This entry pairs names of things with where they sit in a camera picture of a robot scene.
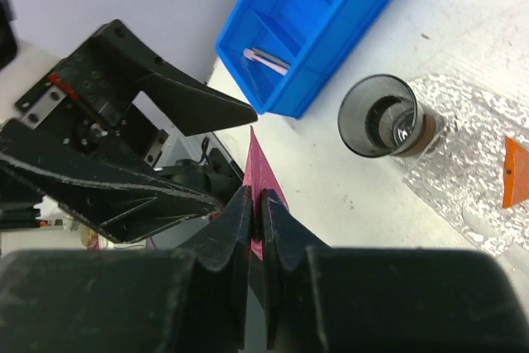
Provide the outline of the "clear textured oval tray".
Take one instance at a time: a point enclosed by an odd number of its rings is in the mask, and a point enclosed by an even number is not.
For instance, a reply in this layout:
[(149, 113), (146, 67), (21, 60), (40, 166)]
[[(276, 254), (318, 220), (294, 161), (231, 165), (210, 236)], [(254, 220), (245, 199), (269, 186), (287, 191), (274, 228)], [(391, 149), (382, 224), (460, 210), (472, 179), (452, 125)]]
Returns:
[(527, 250), (528, 203), (503, 208), (503, 162), (506, 137), (528, 145), (528, 106), (446, 74), (409, 85), (440, 125), (426, 149), (396, 160), (404, 183), (479, 249)]

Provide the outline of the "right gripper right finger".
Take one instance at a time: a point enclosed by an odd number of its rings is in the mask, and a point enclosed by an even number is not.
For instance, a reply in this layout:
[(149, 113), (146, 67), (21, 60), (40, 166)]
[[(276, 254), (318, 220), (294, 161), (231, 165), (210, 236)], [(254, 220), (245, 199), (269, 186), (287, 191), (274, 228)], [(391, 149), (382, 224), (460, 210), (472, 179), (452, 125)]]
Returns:
[(333, 248), (261, 195), (267, 346), (276, 352), (525, 352), (528, 321), (475, 250)]

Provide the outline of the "pink toothpaste tube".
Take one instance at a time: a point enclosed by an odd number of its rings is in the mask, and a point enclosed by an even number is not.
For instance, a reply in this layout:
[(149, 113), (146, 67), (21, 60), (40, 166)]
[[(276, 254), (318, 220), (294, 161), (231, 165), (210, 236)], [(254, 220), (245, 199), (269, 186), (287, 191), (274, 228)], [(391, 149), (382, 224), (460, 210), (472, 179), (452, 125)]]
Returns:
[(250, 247), (252, 252), (264, 264), (271, 265), (277, 260), (277, 250), (274, 241), (274, 229), (268, 234), (267, 227), (279, 224), (280, 217), (276, 217), (269, 210), (264, 193), (270, 193), (273, 205), (279, 208), (279, 215), (289, 216), (289, 208), (283, 190), (280, 187), (269, 161), (261, 148), (254, 127), (250, 127), (250, 144), (247, 153), (243, 186), (250, 189), (252, 202), (252, 221), (250, 226)]

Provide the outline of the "grey green toothbrush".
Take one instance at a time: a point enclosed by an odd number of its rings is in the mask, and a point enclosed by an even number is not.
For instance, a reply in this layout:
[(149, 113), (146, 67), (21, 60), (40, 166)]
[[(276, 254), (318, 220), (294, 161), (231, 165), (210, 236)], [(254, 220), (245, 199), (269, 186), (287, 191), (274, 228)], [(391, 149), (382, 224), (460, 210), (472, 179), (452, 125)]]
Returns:
[(280, 59), (279, 57), (272, 55), (266, 51), (263, 51), (261, 49), (253, 47), (252, 50), (259, 55), (261, 58), (264, 58), (270, 62), (273, 62), (278, 65), (282, 65), (284, 68), (288, 68), (290, 66), (289, 63), (285, 62), (284, 60)]

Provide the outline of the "dark tinted cup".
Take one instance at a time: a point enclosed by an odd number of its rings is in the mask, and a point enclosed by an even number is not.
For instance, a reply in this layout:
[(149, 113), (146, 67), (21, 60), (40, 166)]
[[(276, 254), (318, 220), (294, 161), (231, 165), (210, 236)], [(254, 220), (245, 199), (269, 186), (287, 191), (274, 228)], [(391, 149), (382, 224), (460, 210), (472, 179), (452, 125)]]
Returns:
[(390, 74), (371, 75), (356, 83), (337, 116), (342, 142), (370, 159), (418, 155), (441, 126), (442, 118), (419, 102), (411, 86)]

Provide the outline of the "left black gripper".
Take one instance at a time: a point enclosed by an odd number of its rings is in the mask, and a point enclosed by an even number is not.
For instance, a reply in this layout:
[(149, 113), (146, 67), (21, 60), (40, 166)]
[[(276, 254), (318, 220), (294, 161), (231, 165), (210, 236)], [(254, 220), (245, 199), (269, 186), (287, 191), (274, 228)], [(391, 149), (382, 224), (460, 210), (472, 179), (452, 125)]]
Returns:
[(186, 136), (258, 119), (251, 105), (174, 67), (116, 19), (15, 101), (23, 122), (61, 144), (17, 119), (2, 124), (1, 172), (24, 189), (12, 201), (48, 197), (115, 243), (219, 213), (222, 203), (208, 193), (99, 161), (145, 169), (160, 160), (169, 134), (133, 103), (139, 93)]

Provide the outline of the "blue plastic bin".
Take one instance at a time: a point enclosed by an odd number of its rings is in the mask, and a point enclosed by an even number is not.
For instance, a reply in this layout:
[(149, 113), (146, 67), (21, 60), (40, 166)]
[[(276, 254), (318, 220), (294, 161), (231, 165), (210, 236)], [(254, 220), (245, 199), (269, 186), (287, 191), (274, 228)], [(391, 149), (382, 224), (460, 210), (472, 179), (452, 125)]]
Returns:
[[(391, 0), (238, 0), (217, 53), (259, 113), (301, 118)], [(243, 56), (289, 63), (280, 75)]]

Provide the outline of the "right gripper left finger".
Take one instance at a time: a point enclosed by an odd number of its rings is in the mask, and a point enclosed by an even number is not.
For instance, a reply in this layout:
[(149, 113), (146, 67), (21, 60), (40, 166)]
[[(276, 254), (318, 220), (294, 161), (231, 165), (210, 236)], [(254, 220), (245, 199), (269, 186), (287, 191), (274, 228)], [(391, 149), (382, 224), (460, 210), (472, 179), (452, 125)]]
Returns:
[(250, 188), (173, 250), (19, 250), (1, 261), (4, 352), (236, 352)]

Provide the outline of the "orange toothpaste tube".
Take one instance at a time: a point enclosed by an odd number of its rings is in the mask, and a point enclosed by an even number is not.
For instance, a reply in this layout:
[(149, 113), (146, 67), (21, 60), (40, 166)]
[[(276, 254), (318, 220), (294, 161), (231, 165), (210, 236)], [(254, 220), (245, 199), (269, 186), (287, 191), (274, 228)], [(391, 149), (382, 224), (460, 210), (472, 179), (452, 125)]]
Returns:
[(503, 208), (510, 208), (528, 199), (529, 153), (512, 138), (505, 137), (503, 165)]

